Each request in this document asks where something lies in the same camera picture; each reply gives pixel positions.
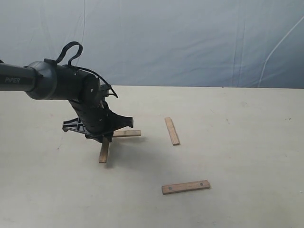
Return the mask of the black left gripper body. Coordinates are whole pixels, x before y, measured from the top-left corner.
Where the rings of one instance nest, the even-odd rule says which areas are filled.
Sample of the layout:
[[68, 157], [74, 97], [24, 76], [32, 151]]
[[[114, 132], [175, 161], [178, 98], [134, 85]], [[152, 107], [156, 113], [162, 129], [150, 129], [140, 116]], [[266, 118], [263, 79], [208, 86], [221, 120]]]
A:
[[101, 143], [104, 138], [111, 142], [116, 130], [124, 127], [133, 128], [133, 118], [112, 112], [105, 100], [102, 101], [103, 107], [90, 107], [74, 100], [69, 102], [78, 117], [63, 122], [62, 130], [64, 132], [81, 133], [87, 139]]

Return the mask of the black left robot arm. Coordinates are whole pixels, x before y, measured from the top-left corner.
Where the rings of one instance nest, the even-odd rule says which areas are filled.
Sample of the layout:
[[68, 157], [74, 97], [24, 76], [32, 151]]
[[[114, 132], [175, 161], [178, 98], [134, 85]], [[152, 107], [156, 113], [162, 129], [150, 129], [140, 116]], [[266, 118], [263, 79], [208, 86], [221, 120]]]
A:
[[22, 91], [34, 100], [67, 100], [77, 118], [64, 121], [62, 130], [84, 134], [87, 139], [112, 140], [114, 131], [133, 128], [133, 118], [112, 112], [106, 102], [116, 95], [110, 84], [82, 67], [37, 61], [29, 66], [0, 64], [1, 91]]

